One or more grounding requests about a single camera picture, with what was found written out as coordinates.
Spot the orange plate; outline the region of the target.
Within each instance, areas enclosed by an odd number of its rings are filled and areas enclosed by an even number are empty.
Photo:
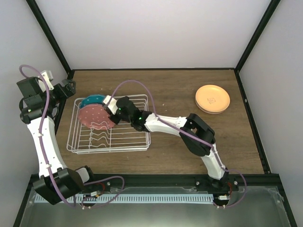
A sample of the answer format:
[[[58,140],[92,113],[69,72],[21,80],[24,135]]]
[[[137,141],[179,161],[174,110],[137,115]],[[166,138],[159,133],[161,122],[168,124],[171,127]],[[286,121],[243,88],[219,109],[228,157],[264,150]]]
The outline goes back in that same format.
[[[229,94],[216,85],[204,85],[195,94],[195,102],[207,109],[220,109],[230,105]]]

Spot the mint green flower plate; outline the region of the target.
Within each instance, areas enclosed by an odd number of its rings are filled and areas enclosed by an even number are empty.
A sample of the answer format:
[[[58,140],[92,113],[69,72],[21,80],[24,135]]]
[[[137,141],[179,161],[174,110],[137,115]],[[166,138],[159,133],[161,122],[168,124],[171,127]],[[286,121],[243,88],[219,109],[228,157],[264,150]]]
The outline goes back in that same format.
[[[203,106],[197,104],[197,107],[202,110],[203,112],[205,113],[208,113],[208,114],[221,114],[223,113],[225,110],[228,109],[229,105],[225,105],[223,106],[222,108],[220,109],[207,109],[207,108],[204,108]]]

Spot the pink polka dot plate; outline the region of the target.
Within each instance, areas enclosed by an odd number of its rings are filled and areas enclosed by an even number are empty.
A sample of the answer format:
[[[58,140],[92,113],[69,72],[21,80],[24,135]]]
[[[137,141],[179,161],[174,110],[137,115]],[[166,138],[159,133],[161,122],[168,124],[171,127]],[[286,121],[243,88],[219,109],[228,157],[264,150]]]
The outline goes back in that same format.
[[[78,119],[81,124],[95,130],[108,130],[115,126],[115,123],[109,119],[109,114],[100,104],[89,104],[81,108]]]

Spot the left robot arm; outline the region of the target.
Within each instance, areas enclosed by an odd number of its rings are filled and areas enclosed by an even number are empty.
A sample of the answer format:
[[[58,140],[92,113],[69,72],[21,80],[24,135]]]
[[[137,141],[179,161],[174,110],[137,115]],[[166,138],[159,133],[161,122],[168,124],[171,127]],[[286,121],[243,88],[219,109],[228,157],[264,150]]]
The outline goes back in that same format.
[[[29,77],[17,82],[23,95],[19,103],[20,119],[27,125],[36,148],[39,162],[39,180],[33,183],[34,190],[50,204],[66,201],[83,190],[92,191],[97,180],[88,166],[69,169],[61,156],[52,116],[56,105],[76,92],[76,83],[64,79],[53,86],[43,83],[38,77]]]

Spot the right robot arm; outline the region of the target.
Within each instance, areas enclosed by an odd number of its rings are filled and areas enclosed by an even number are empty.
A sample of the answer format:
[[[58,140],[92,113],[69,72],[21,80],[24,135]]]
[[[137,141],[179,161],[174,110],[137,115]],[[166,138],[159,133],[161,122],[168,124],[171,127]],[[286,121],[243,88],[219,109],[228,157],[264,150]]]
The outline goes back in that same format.
[[[139,110],[127,96],[119,99],[106,96],[102,106],[114,124],[124,121],[136,131],[161,132],[181,137],[187,149],[202,159],[210,186],[217,191],[227,188],[229,170],[219,157],[215,132],[198,115],[191,113],[188,117],[168,117]]]

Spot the teal polka dot plate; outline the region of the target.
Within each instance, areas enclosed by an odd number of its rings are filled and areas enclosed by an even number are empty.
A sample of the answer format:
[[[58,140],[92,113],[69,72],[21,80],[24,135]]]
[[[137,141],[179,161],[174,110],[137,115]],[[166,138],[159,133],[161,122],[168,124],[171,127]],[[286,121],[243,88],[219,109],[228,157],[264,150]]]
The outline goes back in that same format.
[[[103,104],[103,100],[105,99],[104,95],[90,95],[84,98],[80,103],[80,108],[83,108],[89,104]]]

